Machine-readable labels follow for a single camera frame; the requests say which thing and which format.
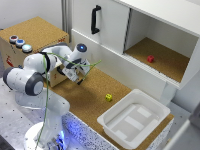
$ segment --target black handle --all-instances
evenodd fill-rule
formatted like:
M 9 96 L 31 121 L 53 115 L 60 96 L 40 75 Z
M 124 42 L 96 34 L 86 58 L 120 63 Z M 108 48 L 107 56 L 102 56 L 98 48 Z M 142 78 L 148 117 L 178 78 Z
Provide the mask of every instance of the black handle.
M 57 67 L 57 71 L 58 71 L 61 75 L 65 76 L 65 74 L 62 72 L 62 69 L 60 69 L 60 66 Z
M 92 10 L 92 24 L 91 24 L 91 31 L 92 34 L 98 33 L 100 30 L 96 28 L 96 12 L 101 10 L 101 7 L 96 5 L 96 8 Z

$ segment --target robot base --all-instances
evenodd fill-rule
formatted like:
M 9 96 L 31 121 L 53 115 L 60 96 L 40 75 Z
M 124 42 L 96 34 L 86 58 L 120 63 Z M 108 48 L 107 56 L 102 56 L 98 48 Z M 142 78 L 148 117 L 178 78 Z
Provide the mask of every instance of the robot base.
M 25 134 L 24 137 L 24 149 L 25 150 L 48 150 L 49 148 L 46 146 L 44 148 L 41 148 L 38 144 L 37 149 L 35 149 L 37 142 L 34 140 L 34 138 L 37 136 L 37 133 L 40 131 L 40 129 L 43 126 L 43 122 L 40 122 L 38 124 L 35 124 L 32 126 Z

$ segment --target gray floor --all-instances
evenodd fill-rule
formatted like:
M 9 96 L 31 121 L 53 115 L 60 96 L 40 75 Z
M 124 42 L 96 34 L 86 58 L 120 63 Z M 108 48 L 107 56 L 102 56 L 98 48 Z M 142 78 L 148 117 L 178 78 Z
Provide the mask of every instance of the gray floor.
M 3 66 L 3 61 L 1 58 L 1 52 L 0 52 L 0 78 L 3 76 L 3 71 L 4 71 L 4 66 Z

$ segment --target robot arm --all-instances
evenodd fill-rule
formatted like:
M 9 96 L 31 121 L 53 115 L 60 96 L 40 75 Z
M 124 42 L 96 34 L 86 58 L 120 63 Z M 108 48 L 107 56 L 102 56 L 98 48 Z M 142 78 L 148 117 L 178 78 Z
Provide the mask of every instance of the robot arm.
M 41 53 L 27 56 L 24 60 L 23 69 L 13 67 L 6 69 L 3 74 L 3 80 L 11 89 L 30 96 L 36 96 L 43 90 L 44 61 L 46 63 L 46 72 L 52 71 L 56 65 L 57 58 L 50 53 L 62 57 L 58 57 L 65 66 L 62 72 L 74 82 L 78 80 L 76 69 L 83 75 L 90 70 L 90 66 L 79 66 L 90 65 L 86 59 L 86 51 L 87 47 L 84 44 L 78 44 L 72 52 L 66 43 L 58 43 L 43 49 Z

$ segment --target white wall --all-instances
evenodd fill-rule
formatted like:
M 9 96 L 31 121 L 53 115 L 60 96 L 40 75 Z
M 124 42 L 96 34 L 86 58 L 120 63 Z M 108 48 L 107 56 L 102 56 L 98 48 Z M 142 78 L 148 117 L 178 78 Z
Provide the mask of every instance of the white wall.
M 181 90 L 178 90 L 173 102 L 192 112 L 200 102 L 200 72 Z
M 62 29 L 61 0 L 0 0 L 0 28 L 36 16 Z

